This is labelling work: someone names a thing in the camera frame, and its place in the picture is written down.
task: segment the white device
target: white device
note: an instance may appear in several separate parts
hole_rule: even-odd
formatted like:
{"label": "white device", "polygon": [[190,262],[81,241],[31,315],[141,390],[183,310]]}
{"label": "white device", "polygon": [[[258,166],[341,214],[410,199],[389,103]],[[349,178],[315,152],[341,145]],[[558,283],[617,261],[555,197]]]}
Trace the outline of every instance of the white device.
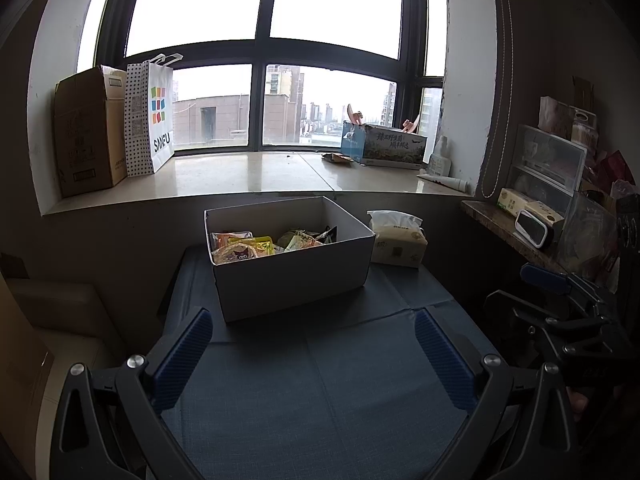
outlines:
{"label": "white device", "polygon": [[553,229],[526,209],[518,211],[516,231],[537,249],[548,246],[554,239]]}

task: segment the window sill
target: window sill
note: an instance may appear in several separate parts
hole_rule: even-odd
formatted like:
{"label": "window sill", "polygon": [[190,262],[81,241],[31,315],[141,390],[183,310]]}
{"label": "window sill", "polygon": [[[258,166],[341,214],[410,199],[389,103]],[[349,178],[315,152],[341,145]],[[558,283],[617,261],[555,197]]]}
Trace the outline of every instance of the window sill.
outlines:
{"label": "window sill", "polygon": [[245,193],[369,191],[468,196],[416,176],[416,170],[332,164],[319,153],[243,152],[172,157],[153,175],[62,199],[48,214],[125,202]]}

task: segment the blue mat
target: blue mat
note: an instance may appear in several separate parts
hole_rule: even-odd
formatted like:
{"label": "blue mat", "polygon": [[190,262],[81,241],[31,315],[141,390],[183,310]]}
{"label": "blue mat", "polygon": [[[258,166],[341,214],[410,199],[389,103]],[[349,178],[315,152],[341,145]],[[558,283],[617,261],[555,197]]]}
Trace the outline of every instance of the blue mat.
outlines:
{"label": "blue mat", "polygon": [[189,248],[164,331],[204,306],[213,336],[162,418],[207,479],[421,478],[466,418],[415,339],[428,305],[495,352],[424,267],[372,265],[359,290],[227,326],[206,248]]}

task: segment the white shopping bag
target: white shopping bag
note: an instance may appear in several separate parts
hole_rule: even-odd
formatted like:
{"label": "white shopping bag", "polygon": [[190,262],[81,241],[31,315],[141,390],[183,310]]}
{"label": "white shopping bag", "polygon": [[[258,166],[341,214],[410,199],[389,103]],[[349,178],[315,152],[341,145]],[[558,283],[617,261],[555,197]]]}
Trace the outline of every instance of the white shopping bag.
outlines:
{"label": "white shopping bag", "polygon": [[180,54],[127,66],[124,141],[127,176],[155,173],[174,154],[173,81]]}

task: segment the colorful squares logo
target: colorful squares logo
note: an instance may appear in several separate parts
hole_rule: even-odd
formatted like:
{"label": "colorful squares logo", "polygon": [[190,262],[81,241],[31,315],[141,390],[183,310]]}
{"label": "colorful squares logo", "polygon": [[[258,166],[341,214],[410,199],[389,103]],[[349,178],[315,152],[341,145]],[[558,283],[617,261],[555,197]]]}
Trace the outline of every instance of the colorful squares logo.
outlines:
{"label": "colorful squares logo", "polygon": [[151,121],[153,124],[158,124],[164,121],[164,112],[160,113],[160,110],[164,110],[164,96],[166,95],[166,88],[159,86],[152,86],[150,90],[151,94]]}

